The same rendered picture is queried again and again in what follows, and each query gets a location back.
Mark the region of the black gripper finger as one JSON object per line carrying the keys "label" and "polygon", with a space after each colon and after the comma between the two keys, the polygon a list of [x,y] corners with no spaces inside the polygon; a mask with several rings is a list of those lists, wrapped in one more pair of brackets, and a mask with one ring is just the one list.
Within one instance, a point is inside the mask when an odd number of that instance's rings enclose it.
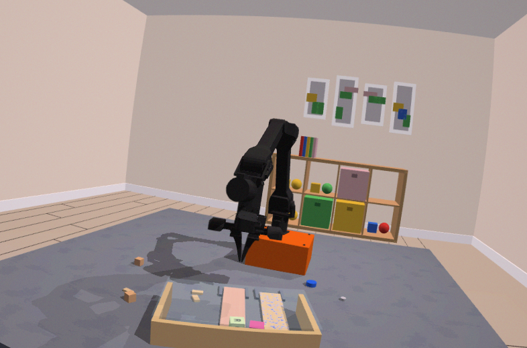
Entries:
{"label": "black gripper finger", "polygon": [[237,246],[237,254],[238,254],[238,258],[240,262],[241,261],[241,248],[242,248],[242,233],[240,236],[230,234],[230,237],[234,237],[234,240]]}
{"label": "black gripper finger", "polygon": [[241,258],[241,262],[243,262],[243,260],[245,259],[245,256],[247,255],[247,252],[249,251],[249,248],[250,248],[251,244],[252,244],[255,240],[256,240],[256,241],[259,241],[258,238],[249,237],[249,234],[247,234],[247,239],[246,239],[245,247],[244,247],[244,250],[243,250],[243,254],[242,254],[242,258]]}

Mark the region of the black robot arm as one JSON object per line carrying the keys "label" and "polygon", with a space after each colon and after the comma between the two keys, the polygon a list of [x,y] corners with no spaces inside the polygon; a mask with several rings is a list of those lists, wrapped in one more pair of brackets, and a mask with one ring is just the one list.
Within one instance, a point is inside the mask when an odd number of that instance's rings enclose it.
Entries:
{"label": "black robot arm", "polygon": [[[294,218],[296,210],[289,185],[291,147],[298,134],[299,128],[295,123],[285,119],[270,119],[258,144],[242,156],[234,172],[236,178],[231,179],[226,186],[227,196],[235,202],[261,203],[264,181],[273,170],[272,154],[277,149],[276,189],[270,197],[268,213],[273,214],[272,226],[280,227],[283,235],[290,232],[287,231],[288,221]],[[255,233],[255,229],[264,230],[267,216],[259,215],[259,209],[254,208],[251,212],[241,206],[235,215],[236,230],[248,233]]]}

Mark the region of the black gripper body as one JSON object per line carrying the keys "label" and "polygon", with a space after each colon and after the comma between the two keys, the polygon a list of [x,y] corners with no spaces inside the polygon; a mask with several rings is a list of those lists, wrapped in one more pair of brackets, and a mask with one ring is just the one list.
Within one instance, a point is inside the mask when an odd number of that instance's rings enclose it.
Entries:
{"label": "black gripper body", "polygon": [[[254,208],[259,209],[260,211],[261,203],[238,202],[237,211],[239,210],[239,207],[241,205],[245,206],[246,211],[253,212]],[[228,229],[230,230],[231,235],[238,235],[238,236],[240,236],[242,232],[246,232],[246,231],[236,230],[235,226],[236,226],[236,223],[229,223],[229,222],[226,222],[226,219],[220,219],[218,217],[213,217],[209,220],[208,229],[211,231],[218,231],[218,232],[220,232],[223,229]],[[248,234],[249,234],[249,237],[253,237],[253,238],[259,238],[260,235],[267,235],[268,238],[271,240],[282,240],[283,230],[280,227],[267,226],[267,228],[264,228],[264,230],[255,229],[255,233],[248,233]]]}

